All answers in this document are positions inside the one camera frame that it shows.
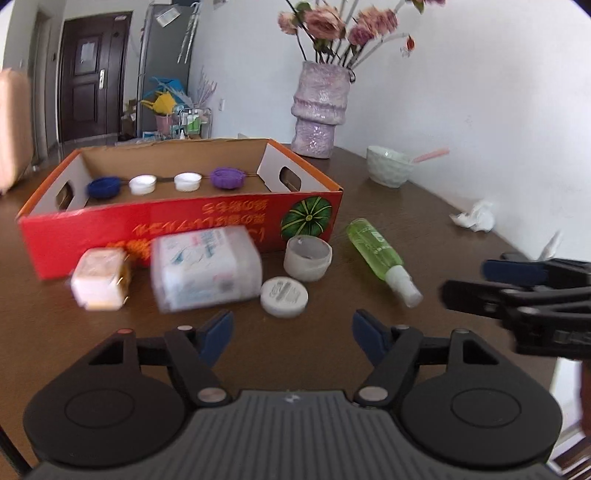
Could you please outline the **white bottle cap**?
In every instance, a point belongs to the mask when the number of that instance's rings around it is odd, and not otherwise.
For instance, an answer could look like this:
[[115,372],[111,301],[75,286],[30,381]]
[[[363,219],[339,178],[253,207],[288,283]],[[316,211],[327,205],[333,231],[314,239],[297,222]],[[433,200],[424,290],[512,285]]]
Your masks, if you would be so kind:
[[155,190],[157,178],[153,175],[138,175],[128,181],[128,187],[132,195],[143,196]]
[[197,191],[200,187],[202,176],[195,172],[183,172],[173,178],[174,186],[180,192]]

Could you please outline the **purple ridged bottle cap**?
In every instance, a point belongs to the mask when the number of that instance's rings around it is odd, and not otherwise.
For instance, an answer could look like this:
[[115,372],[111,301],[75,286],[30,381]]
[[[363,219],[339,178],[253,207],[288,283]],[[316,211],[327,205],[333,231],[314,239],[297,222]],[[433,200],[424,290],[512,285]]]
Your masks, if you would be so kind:
[[230,168],[219,167],[211,172],[211,184],[220,190],[236,190],[242,188],[247,174],[245,171]]

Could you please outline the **blue ridged bottle cap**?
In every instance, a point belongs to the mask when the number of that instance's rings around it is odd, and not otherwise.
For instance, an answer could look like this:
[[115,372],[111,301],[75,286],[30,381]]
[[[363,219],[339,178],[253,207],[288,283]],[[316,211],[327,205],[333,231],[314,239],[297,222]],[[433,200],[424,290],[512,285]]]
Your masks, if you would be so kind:
[[121,184],[122,180],[118,177],[100,177],[86,186],[86,193],[94,200],[109,200],[120,193]]

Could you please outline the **white spray nozzle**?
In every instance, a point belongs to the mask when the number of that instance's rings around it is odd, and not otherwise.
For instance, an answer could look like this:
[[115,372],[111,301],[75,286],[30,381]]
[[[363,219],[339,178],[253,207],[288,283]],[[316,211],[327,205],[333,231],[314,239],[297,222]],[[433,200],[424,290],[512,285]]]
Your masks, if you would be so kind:
[[538,258],[539,261],[548,261],[556,257],[557,251],[562,243],[563,233],[558,230],[542,249],[542,252]]

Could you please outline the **crumpled white tissue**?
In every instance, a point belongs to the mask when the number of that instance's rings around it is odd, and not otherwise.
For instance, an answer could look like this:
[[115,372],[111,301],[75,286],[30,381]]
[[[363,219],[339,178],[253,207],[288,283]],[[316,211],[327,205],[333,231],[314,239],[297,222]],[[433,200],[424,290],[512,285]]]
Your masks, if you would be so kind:
[[493,204],[486,200],[476,202],[469,212],[451,215],[450,219],[456,226],[473,232],[489,233],[496,224]]

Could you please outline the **clear white-capped pill bottle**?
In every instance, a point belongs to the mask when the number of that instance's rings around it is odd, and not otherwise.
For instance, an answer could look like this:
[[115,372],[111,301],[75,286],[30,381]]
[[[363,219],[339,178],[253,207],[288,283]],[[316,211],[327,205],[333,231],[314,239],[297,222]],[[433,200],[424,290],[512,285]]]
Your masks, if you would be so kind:
[[256,298],[263,264],[243,226],[158,237],[151,243],[150,277],[163,313]]

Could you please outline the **green spray bottle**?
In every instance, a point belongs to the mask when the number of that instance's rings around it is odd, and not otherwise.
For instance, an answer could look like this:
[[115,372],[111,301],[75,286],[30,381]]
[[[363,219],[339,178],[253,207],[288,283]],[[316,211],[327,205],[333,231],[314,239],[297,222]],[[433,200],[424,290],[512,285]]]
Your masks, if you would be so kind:
[[367,219],[358,218],[349,223],[346,234],[374,274],[407,307],[415,308],[423,301],[423,295],[407,272],[402,257]]

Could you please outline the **white flat jar lid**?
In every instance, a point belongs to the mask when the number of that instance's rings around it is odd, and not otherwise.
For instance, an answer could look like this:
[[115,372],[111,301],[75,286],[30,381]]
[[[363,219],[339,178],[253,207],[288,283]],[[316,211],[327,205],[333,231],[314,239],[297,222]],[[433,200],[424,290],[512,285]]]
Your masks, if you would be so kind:
[[296,318],[308,306],[308,290],[301,282],[290,277],[266,280],[260,290],[260,304],[267,314],[276,318]]

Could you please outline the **white open jar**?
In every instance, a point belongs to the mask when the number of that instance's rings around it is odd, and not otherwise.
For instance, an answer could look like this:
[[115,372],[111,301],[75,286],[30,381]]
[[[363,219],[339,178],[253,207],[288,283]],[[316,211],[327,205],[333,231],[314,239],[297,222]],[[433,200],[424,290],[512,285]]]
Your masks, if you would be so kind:
[[301,282],[315,282],[325,276],[332,263],[332,247],[321,238],[297,235],[287,241],[283,268]]

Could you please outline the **pink spoon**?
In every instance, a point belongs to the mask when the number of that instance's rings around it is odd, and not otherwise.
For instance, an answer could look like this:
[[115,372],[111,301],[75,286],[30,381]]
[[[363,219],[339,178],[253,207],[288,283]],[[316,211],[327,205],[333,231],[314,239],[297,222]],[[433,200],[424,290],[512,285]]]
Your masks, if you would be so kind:
[[412,160],[413,164],[422,163],[425,161],[433,160],[450,154],[450,150],[447,148],[438,149],[423,155],[420,155]]

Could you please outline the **pale green bowl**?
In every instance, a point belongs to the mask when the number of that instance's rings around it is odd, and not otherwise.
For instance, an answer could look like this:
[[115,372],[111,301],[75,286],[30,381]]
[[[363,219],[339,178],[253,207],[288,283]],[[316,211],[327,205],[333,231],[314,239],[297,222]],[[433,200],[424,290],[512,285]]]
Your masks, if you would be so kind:
[[414,169],[408,155],[385,147],[369,146],[366,159],[370,179],[392,189],[404,185]]

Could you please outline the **red cardboard box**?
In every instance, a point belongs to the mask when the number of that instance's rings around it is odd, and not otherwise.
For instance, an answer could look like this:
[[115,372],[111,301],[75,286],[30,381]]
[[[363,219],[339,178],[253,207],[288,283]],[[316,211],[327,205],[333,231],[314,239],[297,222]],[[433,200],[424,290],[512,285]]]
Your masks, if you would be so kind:
[[[215,168],[245,171],[242,188],[211,184]],[[175,189],[183,172],[202,176],[193,192]],[[155,190],[132,195],[128,181],[157,178]],[[100,177],[122,180],[109,200],[88,197]],[[150,261],[153,239],[225,226],[245,226],[260,252],[283,249],[293,235],[324,240],[342,200],[342,187],[272,139],[170,140],[87,147],[72,152],[41,183],[17,216],[37,276],[70,275],[82,254],[95,247],[121,247],[141,265]]]

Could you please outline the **pink glitter vase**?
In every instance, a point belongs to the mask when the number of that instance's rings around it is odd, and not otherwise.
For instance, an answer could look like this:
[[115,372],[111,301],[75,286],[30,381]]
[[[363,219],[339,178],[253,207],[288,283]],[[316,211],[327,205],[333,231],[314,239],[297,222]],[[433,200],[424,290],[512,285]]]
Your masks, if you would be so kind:
[[295,118],[290,148],[303,157],[329,159],[335,129],[346,123],[352,73],[334,64],[304,61],[290,112]]

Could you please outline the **pink suitcase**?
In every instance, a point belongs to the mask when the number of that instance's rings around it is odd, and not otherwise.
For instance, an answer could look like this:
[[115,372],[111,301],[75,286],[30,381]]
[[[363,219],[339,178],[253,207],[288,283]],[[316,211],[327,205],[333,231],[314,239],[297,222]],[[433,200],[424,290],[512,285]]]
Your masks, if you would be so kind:
[[4,195],[31,164],[34,147],[27,75],[7,68],[1,71],[0,81],[0,190]]

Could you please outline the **dried pink flower bouquet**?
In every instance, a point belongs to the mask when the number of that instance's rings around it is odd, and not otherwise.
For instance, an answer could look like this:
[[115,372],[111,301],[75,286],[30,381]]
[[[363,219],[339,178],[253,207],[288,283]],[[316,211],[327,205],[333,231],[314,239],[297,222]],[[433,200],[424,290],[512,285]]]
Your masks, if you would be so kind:
[[399,29],[401,9],[411,6],[422,14],[431,6],[445,5],[444,1],[401,0],[392,8],[361,8],[356,1],[337,5],[328,1],[288,1],[287,10],[277,15],[277,26],[297,40],[301,51],[304,38],[310,40],[315,63],[353,72],[389,42],[401,40],[401,54],[405,57],[414,52],[415,39]]

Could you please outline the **dark brown door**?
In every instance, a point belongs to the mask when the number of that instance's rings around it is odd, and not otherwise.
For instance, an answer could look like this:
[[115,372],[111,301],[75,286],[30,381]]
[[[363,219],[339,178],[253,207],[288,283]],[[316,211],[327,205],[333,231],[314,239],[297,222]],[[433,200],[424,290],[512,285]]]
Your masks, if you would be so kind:
[[62,142],[120,131],[131,14],[67,20],[58,74],[58,133]]

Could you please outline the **grey refrigerator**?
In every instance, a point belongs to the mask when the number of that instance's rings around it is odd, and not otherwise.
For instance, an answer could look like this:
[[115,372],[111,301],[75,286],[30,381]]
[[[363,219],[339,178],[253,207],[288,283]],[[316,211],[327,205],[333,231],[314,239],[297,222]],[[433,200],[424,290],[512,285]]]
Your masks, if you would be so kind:
[[200,5],[200,1],[173,1],[148,6],[141,37],[138,101],[154,98],[158,87],[155,78],[161,82],[177,80],[187,89]]

